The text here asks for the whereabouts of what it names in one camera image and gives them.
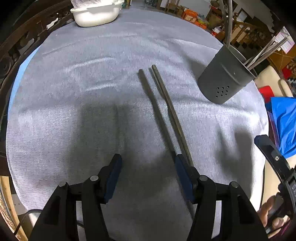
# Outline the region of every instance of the gray tablecloth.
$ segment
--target gray tablecloth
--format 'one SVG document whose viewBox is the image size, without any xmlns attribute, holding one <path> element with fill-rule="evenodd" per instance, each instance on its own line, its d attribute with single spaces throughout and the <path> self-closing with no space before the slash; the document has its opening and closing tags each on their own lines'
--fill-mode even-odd
<svg viewBox="0 0 296 241">
<path fill-rule="evenodd" d="M 268 133 L 263 99 L 251 82 L 217 105 L 196 83 L 221 46 L 187 21 L 137 9 L 122 10 L 106 25 L 73 22 L 51 33 L 9 110 L 7 158 L 24 206 L 43 208 L 59 181 L 83 182 L 120 153 L 123 169 L 103 205 L 110 236 L 186 240 L 192 219 L 157 114 L 180 153 L 151 74 L 156 64 L 195 167 L 216 182 L 237 181 L 258 208 L 265 159 L 253 139 Z"/>
</svg>

